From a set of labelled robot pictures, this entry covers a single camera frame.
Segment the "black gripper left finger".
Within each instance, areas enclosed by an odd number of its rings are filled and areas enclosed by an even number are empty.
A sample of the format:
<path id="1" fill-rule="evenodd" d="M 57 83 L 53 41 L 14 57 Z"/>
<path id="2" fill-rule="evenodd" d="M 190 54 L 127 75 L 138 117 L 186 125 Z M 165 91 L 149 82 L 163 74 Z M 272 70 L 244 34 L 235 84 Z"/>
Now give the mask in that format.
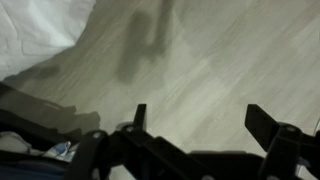
<path id="1" fill-rule="evenodd" d="M 85 134 L 64 180 L 105 180 L 117 166 L 136 180 L 214 180 L 198 160 L 146 132 L 146 110 L 145 104 L 138 105 L 134 119 L 111 134 L 102 130 Z"/>

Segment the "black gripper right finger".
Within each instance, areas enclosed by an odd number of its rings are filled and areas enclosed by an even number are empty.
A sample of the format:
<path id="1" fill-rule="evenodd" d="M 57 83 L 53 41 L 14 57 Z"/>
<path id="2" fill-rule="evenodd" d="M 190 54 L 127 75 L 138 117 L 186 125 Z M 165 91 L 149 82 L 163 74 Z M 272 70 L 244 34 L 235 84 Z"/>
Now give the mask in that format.
<path id="1" fill-rule="evenodd" d="M 296 175 L 304 166 L 320 178 L 320 136 L 311 136 L 289 123 L 272 118 L 257 104 L 248 104 L 245 127 L 266 152 L 259 180 L 302 180 Z"/>

